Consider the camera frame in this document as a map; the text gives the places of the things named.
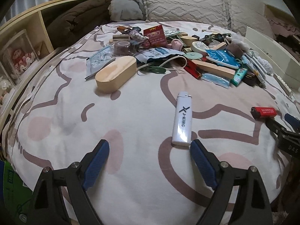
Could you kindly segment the red lighter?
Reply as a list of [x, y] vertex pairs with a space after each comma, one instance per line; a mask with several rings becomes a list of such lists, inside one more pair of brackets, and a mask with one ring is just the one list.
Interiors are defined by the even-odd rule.
[[254, 119], [274, 118], [277, 115], [277, 112], [273, 107], [252, 107], [251, 115]]

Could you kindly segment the white J-King lighter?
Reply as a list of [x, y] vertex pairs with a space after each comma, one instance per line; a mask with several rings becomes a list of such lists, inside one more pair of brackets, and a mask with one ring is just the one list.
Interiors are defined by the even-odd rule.
[[189, 146], [192, 136], [192, 97], [181, 91], [177, 95], [172, 144]]

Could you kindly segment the white blue medicine sachet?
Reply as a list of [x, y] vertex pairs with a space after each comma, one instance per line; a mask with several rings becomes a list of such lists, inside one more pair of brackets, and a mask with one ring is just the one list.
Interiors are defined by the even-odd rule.
[[164, 47], [156, 47], [156, 48], [149, 48], [142, 50], [140, 52], [137, 52], [134, 54], [135, 59], [138, 61], [146, 64], [150, 62], [150, 60], [157, 60], [157, 59], [163, 59], [167, 58], [169, 56], [176, 56], [176, 55], [184, 55], [183, 52], [174, 50], [174, 49], [169, 49], [169, 48], [164, 48]]

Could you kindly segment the green toothpaste tube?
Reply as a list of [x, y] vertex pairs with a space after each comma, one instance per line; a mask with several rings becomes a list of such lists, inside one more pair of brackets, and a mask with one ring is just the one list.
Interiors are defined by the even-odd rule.
[[230, 82], [235, 86], [238, 87], [238, 85], [241, 83], [244, 76], [247, 74], [248, 68], [247, 67], [240, 67], [235, 75], [233, 76], [233, 79], [230, 80]]

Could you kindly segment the blue wet wipe packet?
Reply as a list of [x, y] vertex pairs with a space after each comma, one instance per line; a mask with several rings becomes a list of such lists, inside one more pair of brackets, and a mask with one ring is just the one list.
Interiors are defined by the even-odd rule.
[[219, 66], [224, 66], [237, 70], [240, 64], [236, 61], [235, 57], [229, 54], [226, 50], [206, 50], [207, 60], [216, 63]]

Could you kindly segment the textured beige pillow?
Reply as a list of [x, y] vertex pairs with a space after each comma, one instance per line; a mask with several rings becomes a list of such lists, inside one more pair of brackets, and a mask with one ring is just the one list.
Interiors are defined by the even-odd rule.
[[188, 21], [227, 28], [227, 0], [143, 0], [149, 21]]
[[260, 13], [238, 3], [235, 0], [225, 1], [227, 28], [235, 33], [246, 35], [247, 27], [250, 27], [270, 38], [274, 38], [269, 21]]

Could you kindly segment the round cream tin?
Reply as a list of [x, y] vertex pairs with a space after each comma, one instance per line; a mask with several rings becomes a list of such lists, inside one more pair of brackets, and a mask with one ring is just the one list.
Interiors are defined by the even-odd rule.
[[192, 42], [191, 49], [194, 52], [205, 54], [207, 50], [209, 50], [209, 47], [206, 46], [203, 42], [195, 41]]

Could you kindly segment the green round lid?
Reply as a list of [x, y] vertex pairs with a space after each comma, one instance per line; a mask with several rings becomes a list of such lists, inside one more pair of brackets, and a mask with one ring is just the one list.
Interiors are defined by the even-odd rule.
[[203, 58], [203, 55], [198, 52], [188, 52], [184, 56], [190, 60], [200, 60]]

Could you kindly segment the oval wooden block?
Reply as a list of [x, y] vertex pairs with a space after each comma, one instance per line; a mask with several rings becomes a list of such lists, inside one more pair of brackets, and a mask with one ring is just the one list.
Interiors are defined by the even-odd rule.
[[95, 75], [97, 88], [110, 94], [119, 90], [137, 72], [137, 60], [133, 56], [122, 56], [98, 71]]

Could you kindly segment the pink mug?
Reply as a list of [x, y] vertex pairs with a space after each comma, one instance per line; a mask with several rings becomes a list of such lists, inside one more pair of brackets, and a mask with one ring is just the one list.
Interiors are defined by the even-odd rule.
[[181, 51], [184, 46], [183, 42], [179, 39], [173, 39], [171, 41], [170, 45], [171, 45], [172, 49], [178, 50], [178, 51]]

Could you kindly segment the framed doll display box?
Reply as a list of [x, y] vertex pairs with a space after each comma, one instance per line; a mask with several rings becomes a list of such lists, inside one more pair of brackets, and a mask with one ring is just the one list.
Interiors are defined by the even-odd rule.
[[14, 85], [22, 80], [22, 75], [38, 60], [26, 29], [13, 35], [1, 48], [1, 62]]

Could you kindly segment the red cigarette pack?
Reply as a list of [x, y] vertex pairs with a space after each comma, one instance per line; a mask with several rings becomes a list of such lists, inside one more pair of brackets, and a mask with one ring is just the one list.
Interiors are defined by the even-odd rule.
[[157, 25], [147, 28], [143, 31], [143, 35], [148, 37], [144, 43], [145, 48], [166, 47], [167, 41], [164, 34], [163, 26]]

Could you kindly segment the wooden bedside shelf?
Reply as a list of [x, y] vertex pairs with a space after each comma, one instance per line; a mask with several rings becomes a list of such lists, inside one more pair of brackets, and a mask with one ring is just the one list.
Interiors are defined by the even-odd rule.
[[47, 62], [110, 21], [112, 0], [52, 0], [1, 26], [1, 127], [23, 89]]

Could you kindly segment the brown tape roll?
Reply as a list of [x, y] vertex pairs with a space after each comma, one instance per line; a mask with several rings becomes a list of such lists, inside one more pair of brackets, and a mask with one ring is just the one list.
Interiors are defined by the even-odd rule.
[[127, 56], [131, 55], [130, 52], [130, 42], [129, 41], [118, 41], [114, 45], [114, 55], [115, 56]]

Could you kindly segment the grey cushion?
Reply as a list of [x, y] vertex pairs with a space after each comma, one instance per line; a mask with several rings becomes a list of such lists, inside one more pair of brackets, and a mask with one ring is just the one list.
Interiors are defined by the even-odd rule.
[[113, 22], [146, 20], [143, 0], [112, 0], [108, 11]]

